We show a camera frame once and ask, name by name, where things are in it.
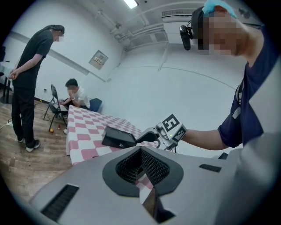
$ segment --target person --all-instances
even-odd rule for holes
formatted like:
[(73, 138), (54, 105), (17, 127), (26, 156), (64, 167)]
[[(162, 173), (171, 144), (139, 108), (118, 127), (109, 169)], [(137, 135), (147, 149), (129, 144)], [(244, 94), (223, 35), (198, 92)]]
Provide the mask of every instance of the person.
[(279, 53), (265, 26), (256, 29), (242, 24), (233, 9), (220, 0), (208, 0), (196, 9), (191, 17), (191, 28), (198, 40), (198, 49), (211, 46), (220, 54), (242, 56), (248, 62), (225, 121), (217, 130), (188, 130), (182, 140), (209, 150), (245, 145), (263, 133), (249, 100), (270, 74)]
[(34, 96), (37, 74), (43, 59), (54, 41), (64, 36), (62, 25), (49, 25), (35, 33), (27, 43), (22, 56), (9, 78), (13, 79), (12, 121), (18, 142), (25, 140), (26, 150), (32, 152), (40, 146), (34, 139)]
[(59, 104), (65, 107), (74, 105), (83, 109), (90, 108), (90, 101), (87, 97), (87, 93), (84, 88), (79, 87), (77, 81), (72, 78), (66, 82), (65, 86), (69, 94), (69, 98), (64, 101), (60, 101)]

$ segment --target light blue headwear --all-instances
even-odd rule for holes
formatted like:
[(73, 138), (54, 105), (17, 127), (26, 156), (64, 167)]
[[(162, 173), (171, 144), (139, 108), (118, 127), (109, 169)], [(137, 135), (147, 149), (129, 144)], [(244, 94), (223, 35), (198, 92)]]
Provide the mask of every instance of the light blue headwear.
[(236, 14), (234, 13), (234, 10), (222, 0), (207, 0), (204, 4), (204, 7), (202, 8), (204, 15), (207, 15), (210, 12), (214, 12), (216, 5), (224, 7), (232, 17), (237, 18)]

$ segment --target ceiling light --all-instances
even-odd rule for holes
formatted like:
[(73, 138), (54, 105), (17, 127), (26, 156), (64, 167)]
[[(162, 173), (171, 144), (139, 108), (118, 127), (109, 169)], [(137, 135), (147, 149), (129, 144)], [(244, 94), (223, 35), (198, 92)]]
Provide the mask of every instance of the ceiling light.
[(126, 2), (126, 4), (130, 7), (130, 9), (138, 6), (138, 3), (135, 0), (124, 0), (124, 2)]

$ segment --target man in black clothing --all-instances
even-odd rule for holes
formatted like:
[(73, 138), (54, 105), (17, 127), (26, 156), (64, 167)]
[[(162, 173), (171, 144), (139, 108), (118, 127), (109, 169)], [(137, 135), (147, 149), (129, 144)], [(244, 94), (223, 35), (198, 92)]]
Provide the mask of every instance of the man in black clothing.
[(25, 139), (26, 150), (32, 152), (40, 146), (34, 140), (34, 95), (37, 74), (43, 59), (47, 56), (54, 41), (59, 41), (65, 29), (61, 25), (49, 25), (38, 31), (27, 43), (19, 62), (10, 73), (13, 79), (12, 120), (18, 142)]

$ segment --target black pants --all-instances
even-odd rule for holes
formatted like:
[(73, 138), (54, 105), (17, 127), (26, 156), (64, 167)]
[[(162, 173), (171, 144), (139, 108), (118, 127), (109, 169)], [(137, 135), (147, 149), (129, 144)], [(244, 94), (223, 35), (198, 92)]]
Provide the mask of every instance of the black pants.
[(34, 95), (35, 89), (14, 87), (12, 101), (13, 128), (18, 140), (25, 138), (25, 144), (28, 148), (33, 148), (35, 145), (33, 137)]
[[(72, 101), (70, 101), (69, 103), (67, 103), (66, 105), (65, 105), (65, 107), (69, 107), (70, 105), (73, 105), (73, 106), (75, 106), (74, 104), (73, 104), (73, 102)], [(85, 105), (81, 105), (79, 108), (82, 108), (82, 109), (87, 109), (87, 110), (89, 110), (88, 108), (87, 108), (87, 106), (85, 106)]]

